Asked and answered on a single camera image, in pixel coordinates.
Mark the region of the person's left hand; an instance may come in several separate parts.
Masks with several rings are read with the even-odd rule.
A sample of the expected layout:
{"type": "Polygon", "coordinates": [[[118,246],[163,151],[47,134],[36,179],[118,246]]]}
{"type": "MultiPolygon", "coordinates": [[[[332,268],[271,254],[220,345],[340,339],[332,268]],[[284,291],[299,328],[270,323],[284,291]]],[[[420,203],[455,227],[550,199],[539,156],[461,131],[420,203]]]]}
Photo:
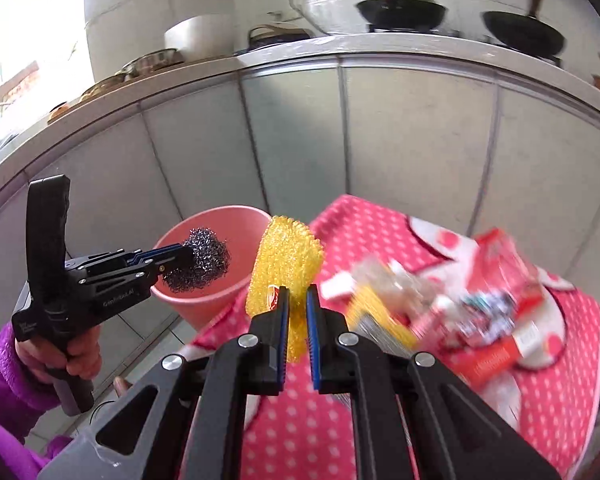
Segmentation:
{"type": "Polygon", "coordinates": [[[66,350],[56,348],[40,336],[15,341],[15,350],[23,365],[43,384],[50,384],[50,370],[64,370],[71,376],[93,379],[102,368],[99,347],[100,327],[92,327],[68,343],[66,350]]]}

